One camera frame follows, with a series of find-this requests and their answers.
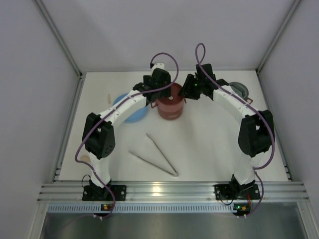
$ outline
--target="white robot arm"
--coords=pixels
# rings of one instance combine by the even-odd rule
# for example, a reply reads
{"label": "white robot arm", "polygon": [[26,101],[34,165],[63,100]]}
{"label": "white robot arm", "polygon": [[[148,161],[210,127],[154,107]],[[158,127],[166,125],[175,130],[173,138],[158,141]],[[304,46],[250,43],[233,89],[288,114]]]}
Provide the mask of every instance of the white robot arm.
{"label": "white robot arm", "polygon": [[[135,85],[133,90],[116,105],[101,112],[99,115],[91,113],[87,117],[83,138],[101,118],[114,111],[113,114],[107,117],[98,129],[92,133],[85,143],[86,150],[89,151],[90,154],[92,166],[96,174],[105,183],[110,182],[111,178],[108,163],[103,163],[103,168],[101,168],[101,160],[105,160],[104,158],[107,157],[115,147],[114,129],[136,110],[145,107],[160,97],[170,96],[170,88],[156,93],[134,96],[145,90],[159,89],[170,83],[169,73],[163,69],[163,65],[161,66],[162,67],[158,67],[155,65],[152,69],[152,76],[144,76],[143,83]],[[205,71],[208,72],[213,79],[216,79],[212,73],[210,64],[202,65],[202,67],[205,68]],[[269,133],[254,111],[231,96],[237,94],[226,81],[223,79],[216,80],[216,82],[229,91],[231,95],[218,89],[203,75],[198,66],[196,66],[196,68],[197,73],[195,76],[192,74],[187,76],[179,95],[188,99],[198,100],[200,95],[204,94],[224,107],[240,124],[238,144],[243,153],[239,160],[239,165],[229,182],[229,188],[231,190],[230,195],[233,199],[242,199],[248,190],[253,189],[255,192],[255,188],[258,188],[255,184],[254,168],[259,166],[262,156],[269,150],[272,144]],[[270,111],[259,111],[259,113],[266,120],[272,132],[274,132],[273,118]],[[91,176],[91,182],[93,183],[92,186],[100,189],[103,188],[103,185],[97,180],[94,174]]]}

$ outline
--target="blue bowl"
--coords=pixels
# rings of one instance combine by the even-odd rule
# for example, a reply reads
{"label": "blue bowl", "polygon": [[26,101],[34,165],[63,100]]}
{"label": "blue bowl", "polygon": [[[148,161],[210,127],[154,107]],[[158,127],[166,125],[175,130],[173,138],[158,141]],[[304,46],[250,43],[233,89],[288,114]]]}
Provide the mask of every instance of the blue bowl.
{"label": "blue bowl", "polygon": [[[119,102],[121,99],[123,99],[127,94],[122,94],[119,97],[116,98],[114,101],[113,105],[115,105],[117,102]],[[146,112],[148,111],[148,108],[145,106],[142,109],[139,109],[135,111],[133,114],[131,114],[124,122],[126,123],[134,123],[142,119],[145,115]]]}

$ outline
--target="metal frame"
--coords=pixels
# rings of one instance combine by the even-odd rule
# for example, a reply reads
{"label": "metal frame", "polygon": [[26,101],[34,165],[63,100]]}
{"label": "metal frame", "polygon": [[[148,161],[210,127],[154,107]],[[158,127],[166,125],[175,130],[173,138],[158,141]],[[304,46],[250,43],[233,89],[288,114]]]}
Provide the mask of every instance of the metal frame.
{"label": "metal frame", "polygon": [[[126,200],[118,203],[220,203],[215,198],[213,185],[223,182],[112,182],[126,185]],[[263,202],[309,202],[302,182],[265,182]],[[83,203],[81,182],[63,181],[44,184],[40,203]]]}
{"label": "metal frame", "polygon": [[86,74],[82,75],[81,79],[78,81],[78,84],[76,86],[75,89],[75,93],[73,95],[73,100],[71,103],[71,107],[69,110],[69,114],[68,114],[68,118],[67,118],[67,122],[63,131],[63,137],[61,140],[61,144],[59,146],[59,153],[58,156],[56,158],[55,161],[55,165],[52,167],[52,170],[50,172],[50,181],[54,182],[56,177],[56,172],[58,169],[61,169],[61,165],[62,165],[62,161],[63,161],[63,157],[65,154],[65,150],[67,147],[67,143],[70,137],[70,133],[71,133],[71,129],[72,129],[72,125],[73,125],[73,121],[74,121],[74,117],[75,117],[75,113],[78,107],[78,103],[80,101],[80,96],[81,96],[81,92],[82,92],[82,88],[83,88],[83,84],[84,84],[84,80],[85,80]]}
{"label": "metal frame", "polygon": [[38,8],[40,14],[43,16],[44,21],[47,23],[48,27],[52,31],[55,39],[59,43],[59,46],[61,47],[61,50],[64,52],[66,58],[69,60],[74,72],[77,74],[78,78],[81,79],[82,73],[76,64],[73,56],[71,55],[71,52],[69,51],[69,48],[65,44],[58,28],[56,27],[54,21],[52,20],[48,10],[46,9],[44,3],[42,0],[33,0],[34,4]]}
{"label": "metal frame", "polygon": [[[61,141],[59,154],[56,159],[56,166],[52,169],[51,172],[52,183],[44,184],[41,188],[41,192],[38,198],[37,211],[32,223],[31,231],[28,236],[28,238],[31,239],[40,237],[45,220],[45,215],[47,212],[53,213],[59,212],[59,210],[60,212],[62,210],[65,213],[75,211],[84,212],[83,210],[88,210],[89,212],[95,210],[96,212],[99,210],[99,207],[101,205],[101,202],[87,203],[81,201],[83,192],[81,182],[58,181],[63,155],[65,153],[67,141],[71,132],[85,77],[82,77],[82,72],[80,71],[74,58],[72,57],[66,43],[64,42],[60,32],[54,24],[42,0],[33,0],[33,2],[48,24],[62,51],[65,53],[73,70],[79,78],[79,82],[76,87],[72,105],[70,107],[68,121],[65,125],[63,139]],[[285,32],[285,29],[289,25],[291,19],[293,18],[301,3],[302,0],[295,0],[291,5],[270,46],[268,47],[268,50],[263,56],[258,68],[256,69],[257,76],[263,69],[265,63],[269,59],[271,53],[275,49],[281,36]],[[284,150],[282,148],[280,150],[283,158],[285,158]],[[230,208],[225,206],[223,206],[224,208],[219,208],[221,204],[215,199],[213,185],[218,183],[221,182],[113,182],[113,184],[127,185],[127,200],[124,202],[117,202],[118,208],[116,208],[115,213],[140,213],[141,211],[143,211],[142,208],[145,209],[146,205],[148,205],[147,207],[150,207],[148,208],[149,211],[146,211],[152,213],[163,213],[163,209],[158,209],[159,207],[170,207],[171,209],[173,209],[174,212],[187,213],[198,212],[197,210],[199,209],[197,207],[203,207],[200,208],[200,212],[216,212],[216,210],[221,210],[220,212],[229,212],[231,211],[231,206]],[[303,183],[265,182],[264,186],[265,196],[263,203],[296,202],[300,210],[301,219],[305,226],[308,237],[319,239],[318,223]],[[180,205],[185,206],[186,204],[188,207],[191,208],[191,210],[187,207],[179,207]]]}
{"label": "metal frame", "polygon": [[275,49],[276,45],[278,44],[279,40],[281,39],[281,37],[283,36],[286,28],[288,27],[289,23],[291,22],[291,20],[293,19],[293,16],[295,15],[295,13],[297,12],[298,8],[300,7],[301,3],[303,0],[294,0],[294,2],[292,3],[291,7],[289,8],[287,14],[285,15],[285,17],[283,18],[282,23],[279,26],[279,29],[277,31],[277,33],[275,34],[273,40],[271,41],[265,55],[263,56],[261,62],[259,63],[256,72],[257,75],[261,72],[261,70],[263,69],[264,65],[266,64],[266,62],[268,61],[271,53],[273,52],[273,50]]}

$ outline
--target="red bucket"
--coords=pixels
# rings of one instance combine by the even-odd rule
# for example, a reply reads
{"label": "red bucket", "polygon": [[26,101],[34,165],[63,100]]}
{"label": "red bucket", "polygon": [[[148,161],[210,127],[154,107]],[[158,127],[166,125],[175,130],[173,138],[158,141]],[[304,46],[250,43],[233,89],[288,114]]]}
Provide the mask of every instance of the red bucket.
{"label": "red bucket", "polygon": [[178,83],[174,83],[170,87],[170,97],[159,98],[155,101],[155,105],[151,104],[152,108],[157,107],[159,115],[166,120],[174,120],[181,116],[183,113],[184,97],[179,96],[178,93],[182,86]]}

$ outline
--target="purple cable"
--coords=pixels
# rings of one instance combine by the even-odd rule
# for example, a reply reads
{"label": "purple cable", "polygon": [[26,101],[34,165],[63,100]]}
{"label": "purple cable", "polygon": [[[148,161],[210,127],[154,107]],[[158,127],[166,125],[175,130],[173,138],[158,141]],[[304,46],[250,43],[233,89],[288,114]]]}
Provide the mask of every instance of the purple cable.
{"label": "purple cable", "polygon": [[[166,55],[166,56],[169,56],[175,63],[176,65],[176,76],[174,78],[174,80],[168,84],[167,86],[164,86],[164,87],[161,87],[161,88],[158,88],[158,89],[155,89],[155,90],[149,90],[149,91],[143,91],[143,92],[139,92],[139,93],[136,93],[136,94],[133,94],[132,97],[135,97],[135,96],[138,96],[138,95],[141,95],[141,94],[146,94],[146,93],[152,93],[152,92],[156,92],[156,91],[161,91],[161,90],[164,90],[168,87],[170,87],[172,84],[175,83],[175,81],[177,80],[178,78],[178,73],[179,73],[179,67],[178,67],[178,63],[177,61],[175,60],[175,58],[173,56],[171,56],[170,54],[168,53],[165,53],[165,52],[161,52],[161,53],[158,53],[156,54],[152,59],[151,59],[151,63],[153,63],[153,60],[159,56],[159,55]],[[117,106],[116,106],[116,109],[118,109],[122,104],[124,104],[127,100],[129,100],[130,97],[126,97],[123,101],[121,101]],[[108,190],[108,192],[111,194],[112,196],[112,199],[113,199],[113,205],[111,207],[111,210],[109,212],[109,214],[107,214],[106,216],[104,216],[103,218],[107,218],[110,216],[110,214],[112,213],[112,211],[114,210],[114,207],[115,207],[115,196],[113,194],[113,192],[111,191],[111,189],[101,180],[101,178],[96,174],[93,166],[87,162],[84,162],[84,161],[81,161],[81,160],[78,160],[78,156],[79,156],[79,153],[80,153],[80,150],[81,148],[84,146],[85,142],[88,140],[88,138],[90,137],[90,135],[94,132],[94,130],[106,119],[108,118],[111,114],[113,114],[115,112],[115,109],[111,110],[106,116],[104,116],[102,119],[100,119],[96,125],[94,125],[91,130],[88,132],[88,134],[84,137],[83,141],[81,142],[78,150],[76,151],[75,153],[75,161],[78,162],[78,163],[83,163],[85,165],[87,165],[88,167],[91,168],[94,176],[97,178],[97,180]]]}
{"label": "purple cable", "polygon": [[212,83],[217,86],[219,89],[221,89],[223,92],[231,95],[232,97],[234,97],[235,99],[237,99],[240,103],[244,104],[247,106],[247,108],[249,108],[250,110],[252,110],[256,115],[258,115],[258,117],[262,120],[262,122],[264,123],[264,125],[266,126],[267,128],[267,131],[270,135],[270,139],[271,139],[271,154],[270,154],[270,157],[268,159],[268,161],[263,165],[263,166],[260,166],[260,167],[253,167],[254,170],[260,170],[260,169],[264,169],[266,168],[270,163],[271,161],[273,160],[274,158],[274,154],[275,154],[275,138],[273,136],[273,133],[268,125],[268,123],[266,122],[266,120],[264,119],[264,117],[257,111],[255,110],[253,107],[251,107],[249,104],[247,104],[247,102],[245,102],[243,99],[241,99],[240,97],[236,96],[236,95],[232,95],[228,90],[224,89],[223,87],[221,87],[217,82],[215,82],[208,74],[207,72],[204,70],[204,68],[202,67],[201,65],[201,61],[203,60],[203,58],[201,59],[201,61],[198,59],[198,47],[199,46],[202,46],[204,48],[204,52],[206,52],[206,48],[205,48],[205,45],[203,43],[199,43],[197,46],[196,46],[196,49],[195,49],[195,56],[196,56],[196,61],[200,67],[200,69],[202,70],[202,72],[205,74],[205,76],[210,79],[212,81]]}

